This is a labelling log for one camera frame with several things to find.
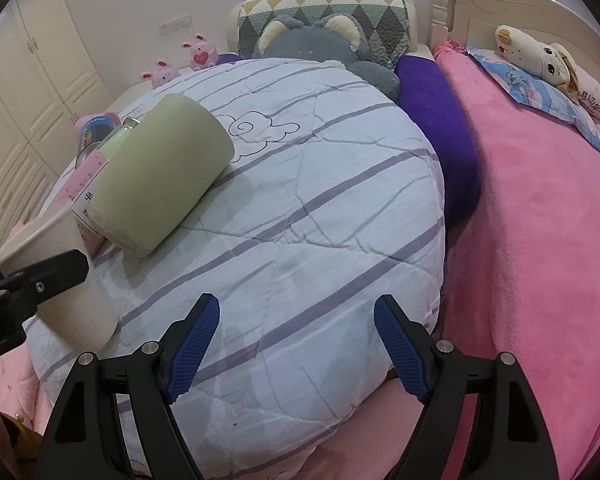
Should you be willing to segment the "white bed headboard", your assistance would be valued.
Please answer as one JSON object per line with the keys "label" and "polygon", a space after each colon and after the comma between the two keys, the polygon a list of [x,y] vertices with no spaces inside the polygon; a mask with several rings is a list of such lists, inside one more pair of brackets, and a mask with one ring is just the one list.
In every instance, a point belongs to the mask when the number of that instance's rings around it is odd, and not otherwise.
{"label": "white bed headboard", "polygon": [[429,47],[450,38],[464,44],[472,18],[488,25],[506,22],[560,40],[589,70],[600,69],[600,32],[557,0],[431,0]]}

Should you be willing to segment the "pink pig plush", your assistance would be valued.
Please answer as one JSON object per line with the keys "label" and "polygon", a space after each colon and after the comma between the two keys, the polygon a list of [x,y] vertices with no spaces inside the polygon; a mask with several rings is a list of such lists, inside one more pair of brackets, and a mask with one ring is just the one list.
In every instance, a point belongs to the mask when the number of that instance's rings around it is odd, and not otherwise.
{"label": "pink pig plush", "polygon": [[166,62],[165,60],[155,60],[154,68],[141,73],[140,79],[142,81],[149,81],[151,87],[157,89],[179,76],[181,76],[180,71],[171,63]]}
{"label": "pink pig plush", "polygon": [[195,34],[192,40],[184,41],[182,48],[188,50],[189,67],[194,72],[219,64],[218,50],[212,42],[201,34]]}

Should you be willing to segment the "pink quilt left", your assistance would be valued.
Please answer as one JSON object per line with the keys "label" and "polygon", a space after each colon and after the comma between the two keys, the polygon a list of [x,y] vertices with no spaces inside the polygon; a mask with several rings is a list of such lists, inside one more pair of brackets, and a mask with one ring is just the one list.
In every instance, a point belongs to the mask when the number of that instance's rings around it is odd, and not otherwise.
{"label": "pink quilt left", "polygon": [[42,434],[52,402],[35,373],[26,344],[0,357],[0,412]]}

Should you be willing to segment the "white paper cup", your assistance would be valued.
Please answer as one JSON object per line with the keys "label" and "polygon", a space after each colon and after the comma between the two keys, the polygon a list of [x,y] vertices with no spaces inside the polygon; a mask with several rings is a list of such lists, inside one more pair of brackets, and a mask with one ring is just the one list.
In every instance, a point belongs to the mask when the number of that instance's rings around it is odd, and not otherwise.
{"label": "white paper cup", "polygon": [[102,350],[118,317],[95,275],[71,206],[47,209],[0,248],[0,271],[33,278],[38,318],[73,350]]}

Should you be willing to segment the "white dog plush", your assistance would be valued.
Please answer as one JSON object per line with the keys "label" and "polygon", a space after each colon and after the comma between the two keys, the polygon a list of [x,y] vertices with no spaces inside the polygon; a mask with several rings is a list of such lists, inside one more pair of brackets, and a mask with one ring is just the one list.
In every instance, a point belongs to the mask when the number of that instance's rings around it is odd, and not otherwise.
{"label": "white dog plush", "polygon": [[502,58],[578,102],[577,64],[561,44],[543,44],[520,29],[501,25],[494,32]]}

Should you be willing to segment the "green rolled towel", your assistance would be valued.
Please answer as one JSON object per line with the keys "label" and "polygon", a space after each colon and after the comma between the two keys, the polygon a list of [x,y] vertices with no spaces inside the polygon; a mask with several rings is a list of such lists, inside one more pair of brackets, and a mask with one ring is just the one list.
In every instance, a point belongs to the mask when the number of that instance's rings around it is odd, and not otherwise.
{"label": "green rolled towel", "polygon": [[102,170],[88,214],[96,230],[145,257],[186,218],[234,157],[223,125],[181,94],[162,98]]}

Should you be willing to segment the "pink green towel can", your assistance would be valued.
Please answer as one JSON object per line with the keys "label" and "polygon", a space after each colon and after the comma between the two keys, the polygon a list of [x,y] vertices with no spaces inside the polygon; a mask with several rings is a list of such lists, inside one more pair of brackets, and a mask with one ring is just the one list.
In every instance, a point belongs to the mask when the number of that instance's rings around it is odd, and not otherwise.
{"label": "pink green towel can", "polygon": [[90,256],[96,255],[105,241],[105,237],[96,230],[88,214],[88,206],[91,205],[95,196],[96,184],[102,176],[102,170],[109,164],[112,156],[117,153],[131,130],[139,123],[133,117],[123,119],[121,125],[110,133],[78,168],[74,162],[74,169],[70,172],[69,179],[62,185],[57,195],[59,203],[71,203],[72,213],[76,218],[76,224]]}

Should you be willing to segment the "pink fleece blanket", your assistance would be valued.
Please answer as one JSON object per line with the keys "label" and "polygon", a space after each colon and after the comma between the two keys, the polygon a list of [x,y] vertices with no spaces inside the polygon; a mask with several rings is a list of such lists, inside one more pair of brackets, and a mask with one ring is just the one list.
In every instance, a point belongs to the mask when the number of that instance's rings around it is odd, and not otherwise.
{"label": "pink fleece blanket", "polygon": [[481,177],[475,211],[449,232],[442,333],[476,356],[518,356],[559,474],[577,478],[600,452],[600,154],[461,47],[428,60],[464,110]]}

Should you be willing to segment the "pink pig plush front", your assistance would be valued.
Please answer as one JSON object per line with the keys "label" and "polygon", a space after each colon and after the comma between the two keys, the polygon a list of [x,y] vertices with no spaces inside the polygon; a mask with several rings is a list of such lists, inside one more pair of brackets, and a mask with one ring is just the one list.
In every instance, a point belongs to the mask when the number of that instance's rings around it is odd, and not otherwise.
{"label": "pink pig plush front", "polygon": [[181,76],[180,71],[171,63],[166,62],[165,60],[155,60],[154,68],[141,73],[140,79],[142,81],[149,81],[151,87],[157,89],[179,76]]}

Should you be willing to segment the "white wardrobe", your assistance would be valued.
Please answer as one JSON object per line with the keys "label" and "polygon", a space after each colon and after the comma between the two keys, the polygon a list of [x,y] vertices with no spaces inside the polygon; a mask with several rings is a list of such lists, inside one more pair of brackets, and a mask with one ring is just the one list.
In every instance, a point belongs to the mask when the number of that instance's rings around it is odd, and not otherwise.
{"label": "white wardrobe", "polygon": [[76,156],[72,127],[114,99],[66,0],[10,0],[0,14],[0,247],[40,211]]}

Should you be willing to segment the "white striped quilt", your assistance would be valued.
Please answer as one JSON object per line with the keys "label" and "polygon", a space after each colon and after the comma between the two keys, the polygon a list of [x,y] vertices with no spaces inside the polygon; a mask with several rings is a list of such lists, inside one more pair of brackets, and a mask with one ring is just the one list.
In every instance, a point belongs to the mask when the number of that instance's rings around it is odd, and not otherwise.
{"label": "white striped quilt", "polygon": [[178,77],[169,94],[222,122],[235,157],[148,257],[104,247],[95,271],[124,356],[160,337],[205,292],[220,324],[173,413],[209,479],[288,479],[385,381],[376,299],[436,324],[443,176],[400,107],[342,68],[250,60]]}

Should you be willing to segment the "purple blanket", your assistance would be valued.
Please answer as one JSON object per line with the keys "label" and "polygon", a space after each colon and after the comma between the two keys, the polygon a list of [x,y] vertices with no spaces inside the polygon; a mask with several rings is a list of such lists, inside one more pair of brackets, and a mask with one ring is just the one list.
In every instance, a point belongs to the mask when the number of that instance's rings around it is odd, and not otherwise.
{"label": "purple blanket", "polygon": [[345,70],[292,58],[212,73],[219,121],[256,151],[208,188],[194,227],[340,245],[354,234],[451,232],[475,211],[479,156],[440,66],[405,55],[396,102]]}

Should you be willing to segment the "triangle patterned pillow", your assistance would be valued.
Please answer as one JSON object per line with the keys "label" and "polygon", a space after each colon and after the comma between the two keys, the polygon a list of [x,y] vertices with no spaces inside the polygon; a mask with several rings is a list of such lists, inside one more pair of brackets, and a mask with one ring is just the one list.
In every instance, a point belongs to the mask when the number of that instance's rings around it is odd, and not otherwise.
{"label": "triangle patterned pillow", "polygon": [[361,25],[370,59],[395,68],[399,58],[418,49],[414,0],[245,0],[230,11],[226,26],[228,50],[252,58],[265,26],[282,15],[306,25],[344,13]]}

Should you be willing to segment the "blue black CoolTowel can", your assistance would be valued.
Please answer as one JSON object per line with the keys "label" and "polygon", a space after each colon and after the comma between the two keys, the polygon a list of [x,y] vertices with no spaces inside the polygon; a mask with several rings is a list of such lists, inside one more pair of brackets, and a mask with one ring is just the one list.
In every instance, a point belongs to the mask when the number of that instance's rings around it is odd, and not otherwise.
{"label": "blue black CoolTowel can", "polygon": [[76,149],[76,168],[118,127],[109,130],[106,126],[93,126],[87,128],[77,138],[74,136],[76,138],[76,146],[78,147]]}

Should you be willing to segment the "blue cartoon pillow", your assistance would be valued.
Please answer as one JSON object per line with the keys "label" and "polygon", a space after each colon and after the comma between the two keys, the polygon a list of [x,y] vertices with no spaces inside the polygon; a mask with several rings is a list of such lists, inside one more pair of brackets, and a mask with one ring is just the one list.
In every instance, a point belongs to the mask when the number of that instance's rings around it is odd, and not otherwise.
{"label": "blue cartoon pillow", "polygon": [[542,79],[505,61],[495,51],[476,48],[472,44],[468,44],[466,51],[516,103],[576,127],[588,144],[600,153],[600,130],[581,105],[573,103],[568,96]]}

